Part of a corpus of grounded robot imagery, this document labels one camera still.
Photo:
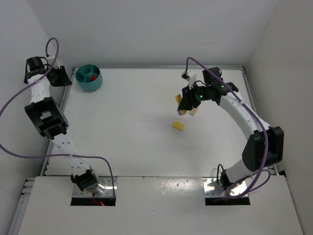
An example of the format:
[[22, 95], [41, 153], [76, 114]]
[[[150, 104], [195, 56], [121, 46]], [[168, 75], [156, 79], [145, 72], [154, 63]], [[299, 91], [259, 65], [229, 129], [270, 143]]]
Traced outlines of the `cream white lego brick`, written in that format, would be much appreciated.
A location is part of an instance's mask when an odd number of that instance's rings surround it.
[[189, 115], [191, 115], [191, 116], [195, 116], [195, 114], [197, 113], [197, 111], [198, 111], [198, 108], [193, 108], [191, 111], [189, 111], [188, 113], [189, 113]]

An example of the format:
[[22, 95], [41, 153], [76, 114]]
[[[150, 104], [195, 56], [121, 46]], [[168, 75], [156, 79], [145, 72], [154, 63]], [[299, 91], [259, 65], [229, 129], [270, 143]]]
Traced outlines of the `long yellow lego brick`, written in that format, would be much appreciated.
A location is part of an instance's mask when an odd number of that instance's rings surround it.
[[177, 105], [179, 106], [180, 103], [181, 103], [181, 101], [182, 101], [181, 94], [176, 95], [176, 96], [175, 96], [175, 100], [176, 100], [176, 102], [177, 102]]

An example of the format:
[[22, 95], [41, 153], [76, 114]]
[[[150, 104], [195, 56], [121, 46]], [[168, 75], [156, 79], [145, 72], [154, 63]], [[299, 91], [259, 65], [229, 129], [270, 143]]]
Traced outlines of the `purple lego plate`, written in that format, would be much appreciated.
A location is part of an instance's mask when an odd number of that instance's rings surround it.
[[179, 116], [183, 116], [187, 113], [187, 111], [186, 110], [177, 110], [177, 113]]

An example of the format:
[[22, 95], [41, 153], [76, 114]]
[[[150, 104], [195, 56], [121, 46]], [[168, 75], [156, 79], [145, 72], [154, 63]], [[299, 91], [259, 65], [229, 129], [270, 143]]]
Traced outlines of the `short yellow lego brick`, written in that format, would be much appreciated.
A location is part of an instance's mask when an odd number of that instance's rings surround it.
[[181, 122], [178, 122], [178, 121], [174, 121], [172, 124], [172, 127], [176, 130], [179, 130], [179, 131], [183, 131], [185, 128], [184, 124]]

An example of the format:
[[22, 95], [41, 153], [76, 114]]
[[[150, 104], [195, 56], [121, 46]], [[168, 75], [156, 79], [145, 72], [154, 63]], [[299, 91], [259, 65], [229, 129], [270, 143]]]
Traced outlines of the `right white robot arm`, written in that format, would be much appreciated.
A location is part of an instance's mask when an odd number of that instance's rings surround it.
[[227, 190], [244, 177], [281, 162], [284, 131], [279, 126], [271, 126], [251, 110], [239, 89], [232, 82], [223, 81], [218, 67], [203, 70], [202, 74], [204, 82], [199, 86], [195, 72], [186, 70], [182, 73], [181, 76], [188, 85], [182, 89], [178, 111], [192, 111], [201, 102], [211, 100], [223, 108], [240, 127], [247, 143], [241, 160], [221, 172], [219, 182]]

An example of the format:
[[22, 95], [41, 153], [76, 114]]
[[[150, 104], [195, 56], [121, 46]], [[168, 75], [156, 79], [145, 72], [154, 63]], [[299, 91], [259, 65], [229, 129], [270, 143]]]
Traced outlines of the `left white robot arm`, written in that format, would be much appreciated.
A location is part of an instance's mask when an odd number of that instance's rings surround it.
[[89, 163], [76, 155], [77, 148], [67, 129], [68, 120], [49, 92], [50, 87], [71, 85], [65, 67], [46, 64], [36, 56], [25, 64], [26, 84], [31, 84], [31, 101], [25, 112], [42, 137], [49, 139], [64, 155], [71, 168], [71, 181], [81, 191], [100, 196], [105, 191], [105, 182], [94, 172]]

